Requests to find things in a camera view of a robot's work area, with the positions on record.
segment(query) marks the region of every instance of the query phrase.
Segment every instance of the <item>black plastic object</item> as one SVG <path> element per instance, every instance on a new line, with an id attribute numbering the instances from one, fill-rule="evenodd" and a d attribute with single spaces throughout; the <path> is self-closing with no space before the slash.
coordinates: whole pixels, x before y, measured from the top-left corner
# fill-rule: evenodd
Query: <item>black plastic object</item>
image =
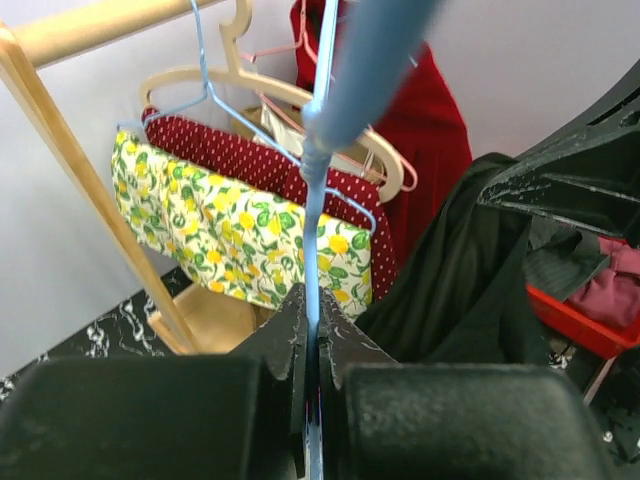
<path id="1" fill-rule="evenodd" d="M 613 478 L 588 410 L 561 377 L 400 366 L 325 291 L 321 310 L 326 480 Z M 303 477 L 304 312 L 295 285 L 229 355 L 37 366 L 0 409 L 0 478 Z"/>
<path id="2" fill-rule="evenodd" d="M 619 463 L 640 462 L 640 347 L 620 355 L 593 406 Z"/>
<path id="3" fill-rule="evenodd" d="M 278 383 L 240 357 L 54 360 L 2 408 L 0 478 L 282 480 Z"/>
<path id="4" fill-rule="evenodd" d="M 478 203 L 640 246 L 640 62 L 583 114 L 518 157 Z"/>
<path id="5" fill-rule="evenodd" d="M 615 478 L 566 378 L 538 367 L 359 367 L 340 479 Z"/>

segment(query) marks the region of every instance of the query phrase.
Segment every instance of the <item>yellow lemon print fabric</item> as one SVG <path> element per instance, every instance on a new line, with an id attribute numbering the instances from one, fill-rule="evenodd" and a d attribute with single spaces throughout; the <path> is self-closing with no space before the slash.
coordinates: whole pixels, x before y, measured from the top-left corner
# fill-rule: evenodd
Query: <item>yellow lemon print fabric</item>
<path id="1" fill-rule="evenodd" d="M 304 208 L 119 132 L 112 178 L 138 242 L 176 259 L 196 283 L 278 308 L 304 282 Z M 367 230 L 327 215 L 318 227 L 320 285 L 355 319 L 371 303 Z"/>

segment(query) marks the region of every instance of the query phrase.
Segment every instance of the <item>blue rod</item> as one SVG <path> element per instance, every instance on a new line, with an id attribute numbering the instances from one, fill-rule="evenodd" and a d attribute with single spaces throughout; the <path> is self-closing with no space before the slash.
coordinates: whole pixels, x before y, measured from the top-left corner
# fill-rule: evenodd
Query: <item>blue rod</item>
<path id="1" fill-rule="evenodd" d="M 425 26 L 444 0 L 367 0 L 356 3 L 344 34 L 335 84 L 321 114 L 305 125 L 317 148 L 350 146 L 385 112 L 410 72 Z"/>
<path id="2" fill-rule="evenodd" d="M 327 0 L 320 29 L 318 62 L 311 101 L 302 110 L 305 124 L 312 122 L 329 95 L 333 46 L 338 19 L 338 0 Z M 306 314 L 309 322 L 307 337 L 307 435 L 311 480 L 322 479 L 322 425 L 320 421 L 320 369 L 318 325 L 320 323 L 320 284 L 318 279 L 318 220 L 324 207 L 327 172 L 331 153 L 321 152 L 308 141 L 304 142 L 300 174 L 307 182 L 302 246 L 304 250 Z"/>

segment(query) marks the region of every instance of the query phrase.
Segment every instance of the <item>red polka dot fabric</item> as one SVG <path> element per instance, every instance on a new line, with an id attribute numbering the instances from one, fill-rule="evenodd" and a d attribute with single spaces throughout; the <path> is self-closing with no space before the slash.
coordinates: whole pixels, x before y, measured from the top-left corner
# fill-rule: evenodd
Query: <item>red polka dot fabric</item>
<path id="1" fill-rule="evenodd" d="M 157 112 L 155 108 L 145 109 L 143 121 Z M 146 135 L 151 145 L 178 158 L 305 205 L 307 185 L 298 168 L 270 147 L 177 115 L 149 122 Z M 327 184 L 355 200 L 376 219 L 376 231 L 371 239 L 371 282 L 373 300 L 378 301 L 388 293 L 398 268 L 389 221 L 380 205 L 377 187 L 334 169 L 329 169 Z M 364 214 L 332 195 L 327 195 L 324 213 L 357 227 L 371 228 Z"/>

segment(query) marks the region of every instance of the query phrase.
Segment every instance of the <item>pink fabric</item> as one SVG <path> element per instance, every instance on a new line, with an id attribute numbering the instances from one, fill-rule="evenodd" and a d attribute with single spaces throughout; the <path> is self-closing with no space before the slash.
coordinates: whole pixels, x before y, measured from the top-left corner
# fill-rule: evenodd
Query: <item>pink fabric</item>
<path id="1" fill-rule="evenodd" d="M 640 251 L 614 240 L 600 239 L 609 268 L 571 295 L 568 303 L 589 318 L 626 328 L 640 312 Z"/>

